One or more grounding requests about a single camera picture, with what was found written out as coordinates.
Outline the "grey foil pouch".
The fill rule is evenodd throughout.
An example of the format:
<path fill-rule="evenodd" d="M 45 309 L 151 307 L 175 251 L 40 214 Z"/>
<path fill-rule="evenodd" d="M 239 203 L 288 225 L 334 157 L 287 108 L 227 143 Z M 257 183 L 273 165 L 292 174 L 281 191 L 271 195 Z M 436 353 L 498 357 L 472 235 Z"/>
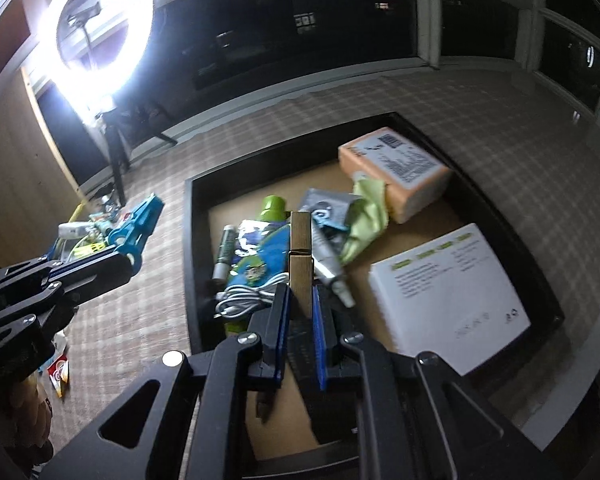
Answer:
<path fill-rule="evenodd" d="M 300 211 L 309 212 L 321 228 L 340 232 L 350 230 L 350 209 L 361 196 L 353 193 L 309 188 L 300 203 Z"/>

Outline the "green white tube stick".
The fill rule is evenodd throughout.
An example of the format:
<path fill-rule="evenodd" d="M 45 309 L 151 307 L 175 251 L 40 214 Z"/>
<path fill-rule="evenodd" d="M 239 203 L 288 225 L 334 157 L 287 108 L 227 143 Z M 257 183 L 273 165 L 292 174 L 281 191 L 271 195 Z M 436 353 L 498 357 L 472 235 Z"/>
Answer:
<path fill-rule="evenodd" d="M 232 224 L 224 226 L 212 272 L 212 281 L 214 281 L 215 284 L 224 286 L 227 282 L 235 255 L 237 237 L 237 226 L 233 226 Z"/>

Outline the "white patterned tube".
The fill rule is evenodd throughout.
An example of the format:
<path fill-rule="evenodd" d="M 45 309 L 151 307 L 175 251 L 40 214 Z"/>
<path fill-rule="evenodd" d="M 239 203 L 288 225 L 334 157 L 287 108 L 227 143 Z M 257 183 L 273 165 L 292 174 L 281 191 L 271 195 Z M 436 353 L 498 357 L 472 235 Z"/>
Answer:
<path fill-rule="evenodd" d="M 355 306 L 339 257 L 332 244 L 314 220 L 311 220 L 312 257 L 316 276 L 346 308 Z"/>

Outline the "white power strip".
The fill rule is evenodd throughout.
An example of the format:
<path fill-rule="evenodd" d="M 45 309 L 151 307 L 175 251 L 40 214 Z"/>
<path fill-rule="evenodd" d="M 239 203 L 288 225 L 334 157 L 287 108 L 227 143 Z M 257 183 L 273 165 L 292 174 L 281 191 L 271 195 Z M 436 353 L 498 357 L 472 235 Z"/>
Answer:
<path fill-rule="evenodd" d="M 94 222 L 75 221 L 61 223 L 57 232 L 60 240 L 82 240 L 84 237 L 94 240 L 98 237 L 99 230 Z"/>

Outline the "yellow shuttlecock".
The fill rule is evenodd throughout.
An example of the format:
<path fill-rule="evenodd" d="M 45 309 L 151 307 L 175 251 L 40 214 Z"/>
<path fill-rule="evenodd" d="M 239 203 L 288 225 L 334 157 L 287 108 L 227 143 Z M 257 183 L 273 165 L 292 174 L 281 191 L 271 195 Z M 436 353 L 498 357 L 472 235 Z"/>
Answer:
<path fill-rule="evenodd" d="M 82 259 L 95 255 L 98 252 L 102 252 L 106 248 L 107 244 L 105 242 L 96 242 L 91 244 L 80 245 L 73 248 L 72 255 L 76 259 Z"/>

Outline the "beige wardrobe panel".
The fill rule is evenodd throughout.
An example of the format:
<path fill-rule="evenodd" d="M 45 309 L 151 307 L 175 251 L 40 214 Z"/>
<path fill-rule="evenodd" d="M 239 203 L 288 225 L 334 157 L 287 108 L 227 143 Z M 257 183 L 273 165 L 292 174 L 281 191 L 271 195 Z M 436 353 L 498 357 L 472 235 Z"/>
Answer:
<path fill-rule="evenodd" d="M 16 70 L 0 96 L 0 268 L 46 254 L 83 200 L 27 76 Z"/>

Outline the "orange tissue pack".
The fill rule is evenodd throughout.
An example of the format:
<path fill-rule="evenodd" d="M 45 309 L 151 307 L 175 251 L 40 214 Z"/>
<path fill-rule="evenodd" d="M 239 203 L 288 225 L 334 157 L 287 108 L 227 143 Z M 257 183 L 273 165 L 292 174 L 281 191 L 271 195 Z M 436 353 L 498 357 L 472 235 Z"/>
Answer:
<path fill-rule="evenodd" d="M 399 224 L 435 202 L 452 176 L 452 170 L 434 155 L 388 127 L 340 145 L 338 159 L 352 180 L 385 183 L 389 214 Z"/>

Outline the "light green cloth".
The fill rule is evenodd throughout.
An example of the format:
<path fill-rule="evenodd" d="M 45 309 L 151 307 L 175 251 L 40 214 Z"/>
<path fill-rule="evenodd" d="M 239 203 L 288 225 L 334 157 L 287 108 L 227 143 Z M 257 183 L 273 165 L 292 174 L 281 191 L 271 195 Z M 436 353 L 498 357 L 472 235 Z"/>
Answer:
<path fill-rule="evenodd" d="M 347 266 L 388 228 L 386 184 L 383 180 L 361 178 L 354 182 L 353 194 L 361 196 L 350 209 L 350 230 L 340 250 L 340 262 Z"/>

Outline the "black wallet case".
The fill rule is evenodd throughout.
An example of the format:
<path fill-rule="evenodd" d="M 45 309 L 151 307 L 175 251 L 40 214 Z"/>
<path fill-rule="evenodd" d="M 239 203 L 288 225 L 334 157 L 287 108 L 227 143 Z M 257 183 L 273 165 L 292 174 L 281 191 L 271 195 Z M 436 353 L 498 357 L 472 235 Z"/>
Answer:
<path fill-rule="evenodd" d="M 353 401 L 343 390 L 321 386 L 308 323 L 291 324 L 283 380 L 279 387 L 253 396 L 248 427 L 252 442 L 271 456 L 354 439 Z"/>

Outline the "green lotion tube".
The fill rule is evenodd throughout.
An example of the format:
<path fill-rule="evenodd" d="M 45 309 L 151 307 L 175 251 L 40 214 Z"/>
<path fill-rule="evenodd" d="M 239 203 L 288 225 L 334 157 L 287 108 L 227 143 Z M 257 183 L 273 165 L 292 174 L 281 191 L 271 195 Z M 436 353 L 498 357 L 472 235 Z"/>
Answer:
<path fill-rule="evenodd" d="M 226 286 L 216 299 L 216 313 L 227 335 L 247 328 L 250 315 L 269 307 L 276 286 L 288 282 L 289 223 L 286 200 L 265 196 L 257 219 L 245 219 L 235 230 Z"/>

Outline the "blue green card package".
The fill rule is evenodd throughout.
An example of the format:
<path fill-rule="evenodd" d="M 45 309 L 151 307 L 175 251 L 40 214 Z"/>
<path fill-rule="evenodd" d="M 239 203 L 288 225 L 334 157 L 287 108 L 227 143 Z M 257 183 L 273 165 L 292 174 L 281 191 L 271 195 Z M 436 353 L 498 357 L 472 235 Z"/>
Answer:
<path fill-rule="evenodd" d="M 290 224 L 242 220 L 227 285 L 257 287 L 287 271 Z"/>

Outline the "wooden clothespin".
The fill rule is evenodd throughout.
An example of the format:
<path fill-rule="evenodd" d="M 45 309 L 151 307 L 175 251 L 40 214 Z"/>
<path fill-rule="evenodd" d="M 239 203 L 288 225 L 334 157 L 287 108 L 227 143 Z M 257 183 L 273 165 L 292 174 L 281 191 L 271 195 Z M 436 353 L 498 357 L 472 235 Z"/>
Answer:
<path fill-rule="evenodd" d="M 311 216 L 306 211 L 290 215 L 289 286 L 300 312 L 312 316 L 313 257 Z"/>

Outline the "snack packet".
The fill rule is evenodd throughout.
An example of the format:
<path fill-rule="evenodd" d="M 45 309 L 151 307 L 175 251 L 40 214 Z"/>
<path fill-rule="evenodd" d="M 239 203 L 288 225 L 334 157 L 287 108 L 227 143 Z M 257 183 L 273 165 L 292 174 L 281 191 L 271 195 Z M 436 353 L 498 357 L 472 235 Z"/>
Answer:
<path fill-rule="evenodd" d="M 69 389 L 69 361 L 65 354 L 58 358 L 47 367 L 47 375 L 50 378 L 56 396 L 62 399 Z"/>

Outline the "black light tripod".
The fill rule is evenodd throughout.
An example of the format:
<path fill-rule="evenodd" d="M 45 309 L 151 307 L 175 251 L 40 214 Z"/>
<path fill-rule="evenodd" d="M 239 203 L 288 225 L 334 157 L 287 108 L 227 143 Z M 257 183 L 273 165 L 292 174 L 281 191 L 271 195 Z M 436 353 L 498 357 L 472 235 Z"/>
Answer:
<path fill-rule="evenodd" d="M 95 117 L 96 128 L 102 134 L 106 143 L 109 166 L 112 170 L 112 178 L 114 179 L 114 192 L 117 193 L 118 202 L 121 207 L 124 207 L 128 202 L 126 200 L 122 174 L 131 169 L 130 155 L 126 151 L 123 142 L 124 130 L 147 132 L 151 138 L 166 142 L 171 146 L 178 144 L 177 140 L 167 136 L 151 125 L 151 118 L 159 115 L 163 115 L 168 119 L 172 118 L 162 105 L 150 101 L 149 105 L 137 102 L 127 107 L 117 107 L 113 110 L 108 110 L 108 112 L 99 113 Z"/>

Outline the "black tray box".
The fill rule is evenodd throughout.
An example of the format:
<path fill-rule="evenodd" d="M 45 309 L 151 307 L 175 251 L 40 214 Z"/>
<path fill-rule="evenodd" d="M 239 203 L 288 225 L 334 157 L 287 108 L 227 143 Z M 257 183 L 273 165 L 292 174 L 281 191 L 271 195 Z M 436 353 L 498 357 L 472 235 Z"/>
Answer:
<path fill-rule="evenodd" d="M 480 393 L 562 322 L 508 222 L 410 122 L 191 178 L 191 479 L 556 479 Z"/>

